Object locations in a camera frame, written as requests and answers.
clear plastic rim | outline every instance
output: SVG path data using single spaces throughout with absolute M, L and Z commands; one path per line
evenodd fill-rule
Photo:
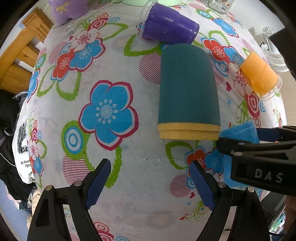
M 138 25 L 140 24 L 140 23 L 142 23 L 142 27 L 141 27 L 141 30 L 140 30 L 140 37 L 142 37 L 142 34 L 143 34 L 143 29 L 144 29 L 144 23 L 145 23 L 145 21 L 146 21 L 146 19 L 147 19 L 147 17 L 148 17 L 148 14 L 149 14 L 149 12 L 150 12 L 150 9 L 152 8 L 152 6 L 155 4 L 155 3 L 158 3 L 158 0 L 148 0 L 146 3 L 145 3 L 145 5 L 144 5 L 144 7 L 143 7 L 143 9 L 142 9 L 142 11 L 141 11 L 141 13 L 140 13 L 140 17 L 139 17 L 139 20 L 138 20 Z
M 274 88 L 271 91 L 269 91 L 267 94 L 260 97 L 260 100 L 267 101 L 267 100 L 271 99 L 272 97 L 274 97 L 276 95 L 276 93 L 278 93 L 280 91 L 282 85 L 283 85 L 283 79 L 278 75 L 278 80 L 277 80 Z

wooden slat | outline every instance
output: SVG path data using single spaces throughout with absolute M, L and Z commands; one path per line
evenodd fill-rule
M 19 93 L 29 88 L 32 73 L 26 69 L 12 64 L 0 84 L 1 89 L 12 93 Z
M 24 53 L 20 53 L 17 58 L 25 62 L 26 64 L 30 65 L 31 67 L 35 66 L 36 61 L 31 59 L 29 56 L 25 55 Z
M 26 47 L 24 47 L 24 49 L 22 50 L 22 53 L 28 56 L 29 58 L 31 58 L 32 60 L 34 60 L 36 63 L 39 50 L 35 46 L 28 44 Z
M 24 28 L 14 41 L 7 47 L 0 57 L 0 83 L 11 67 L 13 61 L 19 56 L 22 50 L 34 37 L 34 33 Z
M 53 24 L 49 18 L 39 9 L 35 8 L 23 21 L 23 25 L 34 32 L 35 37 L 44 43 Z

blue floor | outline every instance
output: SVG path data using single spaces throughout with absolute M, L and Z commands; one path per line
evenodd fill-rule
M 28 212 L 20 211 L 13 201 L 7 198 L 5 184 L 0 180 L 0 212 L 7 225 L 19 241 L 26 241 L 28 236 Z

blue star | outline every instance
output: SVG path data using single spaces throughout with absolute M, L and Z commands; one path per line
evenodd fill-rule
M 227 97 L 227 102 L 226 102 L 226 104 L 228 104 L 228 107 L 231 107 L 231 106 L 232 106 L 232 102 L 233 102 L 233 100 L 230 99 L 229 97 Z

white letter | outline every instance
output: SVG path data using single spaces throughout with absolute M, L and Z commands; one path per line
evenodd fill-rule
M 276 180 L 277 183 L 281 183 L 282 182 L 282 178 L 280 177 L 280 175 L 282 176 L 283 174 L 282 173 L 279 173 L 276 177 L 279 179 L 279 180 Z
M 264 180 L 269 179 L 271 181 L 271 171 L 269 171 L 266 175 L 266 177 L 264 178 Z
M 262 171 L 260 169 L 256 169 L 255 178 L 261 178 L 261 176 L 262 176 Z

